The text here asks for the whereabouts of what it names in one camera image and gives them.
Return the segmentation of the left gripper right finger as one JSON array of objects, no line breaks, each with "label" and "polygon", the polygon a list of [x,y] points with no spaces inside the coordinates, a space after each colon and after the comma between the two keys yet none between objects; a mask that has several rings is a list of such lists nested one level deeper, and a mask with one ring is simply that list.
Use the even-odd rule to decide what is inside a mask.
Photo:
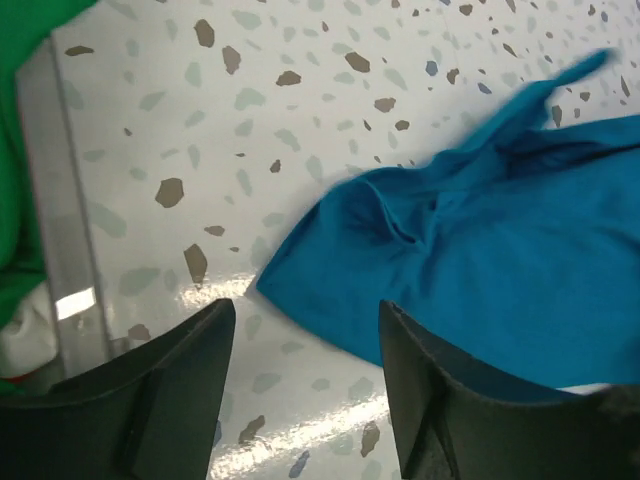
[{"label": "left gripper right finger", "polygon": [[387,301],[379,333],[402,478],[638,478],[638,387],[575,394],[520,379]]}]

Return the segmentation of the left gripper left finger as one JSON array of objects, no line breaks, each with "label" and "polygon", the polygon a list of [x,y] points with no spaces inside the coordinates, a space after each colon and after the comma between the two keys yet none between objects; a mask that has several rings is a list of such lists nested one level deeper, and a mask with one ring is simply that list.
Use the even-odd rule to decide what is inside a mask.
[{"label": "left gripper left finger", "polygon": [[2,478],[206,478],[235,324],[219,299],[45,395],[2,398]]}]

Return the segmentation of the blue t shirt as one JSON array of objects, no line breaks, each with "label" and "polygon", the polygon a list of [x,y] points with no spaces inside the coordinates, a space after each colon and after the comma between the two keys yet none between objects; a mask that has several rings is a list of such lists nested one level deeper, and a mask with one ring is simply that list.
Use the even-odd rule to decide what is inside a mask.
[{"label": "blue t shirt", "polygon": [[552,388],[639,380],[639,119],[547,127],[592,53],[522,88],[426,166],[332,188],[257,291],[322,340],[381,363],[378,308]]}]

